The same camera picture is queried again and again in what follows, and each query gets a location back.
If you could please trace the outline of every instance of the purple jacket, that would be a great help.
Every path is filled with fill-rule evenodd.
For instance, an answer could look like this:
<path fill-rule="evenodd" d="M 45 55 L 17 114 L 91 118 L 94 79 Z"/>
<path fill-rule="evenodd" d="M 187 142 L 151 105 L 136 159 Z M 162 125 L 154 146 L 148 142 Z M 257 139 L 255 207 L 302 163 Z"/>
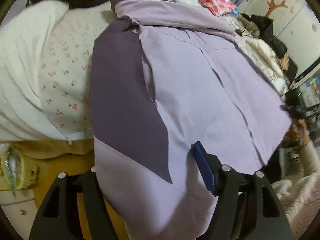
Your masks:
<path fill-rule="evenodd" d="M 191 144 L 252 174 L 291 120 L 223 18 L 164 0 L 110 1 L 119 18 L 95 41 L 90 82 L 99 185 L 132 240 L 194 240 L 217 198 Z"/>

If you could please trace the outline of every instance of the wall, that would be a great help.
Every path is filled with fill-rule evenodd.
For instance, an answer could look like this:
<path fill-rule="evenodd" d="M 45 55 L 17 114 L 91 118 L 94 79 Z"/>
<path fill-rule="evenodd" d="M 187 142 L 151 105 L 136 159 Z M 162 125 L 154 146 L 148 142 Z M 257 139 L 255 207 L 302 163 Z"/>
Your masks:
<path fill-rule="evenodd" d="M 305 0 L 248 0 L 238 9 L 274 20 L 273 34 L 286 44 L 297 76 L 320 57 L 320 24 Z"/>

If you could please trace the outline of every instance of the pink checkered cloth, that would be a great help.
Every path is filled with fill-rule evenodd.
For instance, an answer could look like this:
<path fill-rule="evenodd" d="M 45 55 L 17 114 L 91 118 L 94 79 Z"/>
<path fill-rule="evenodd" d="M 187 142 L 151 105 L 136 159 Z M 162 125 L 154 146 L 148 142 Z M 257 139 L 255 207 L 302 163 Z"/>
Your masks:
<path fill-rule="evenodd" d="M 199 0 L 204 6 L 207 6 L 208 9 L 215 15 L 220 16 L 227 14 L 234 9 L 236 5 L 230 0 Z"/>

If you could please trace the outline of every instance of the white knit sweater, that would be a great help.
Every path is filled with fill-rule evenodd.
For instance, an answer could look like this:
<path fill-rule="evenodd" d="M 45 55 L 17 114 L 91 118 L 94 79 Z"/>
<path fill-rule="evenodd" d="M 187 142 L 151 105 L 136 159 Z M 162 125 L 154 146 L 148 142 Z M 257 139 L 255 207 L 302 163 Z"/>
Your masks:
<path fill-rule="evenodd" d="M 301 149 L 300 157 L 306 177 L 294 185 L 288 179 L 272 184 L 294 239 L 306 231 L 320 208 L 320 160 L 312 141 Z"/>

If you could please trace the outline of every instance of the person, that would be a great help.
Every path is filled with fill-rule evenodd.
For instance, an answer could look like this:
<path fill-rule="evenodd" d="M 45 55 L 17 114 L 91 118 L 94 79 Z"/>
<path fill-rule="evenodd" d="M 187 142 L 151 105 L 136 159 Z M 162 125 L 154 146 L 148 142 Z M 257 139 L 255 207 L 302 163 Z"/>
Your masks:
<path fill-rule="evenodd" d="M 300 135 L 297 126 L 292 125 L 288 136 L 293 141 L 302 141 L 299 155 L 305 177 L 294 182 L 293 177 L 297 174 L 292 174 L 292 179 L 283 179 L 272 184 L 285 210 L 294 239 L 298 239 L 307 230 L 320 208 L 319 155 L 308 135 L 306 122 L 298 120 L 298 125 L 303 133 Z"/>

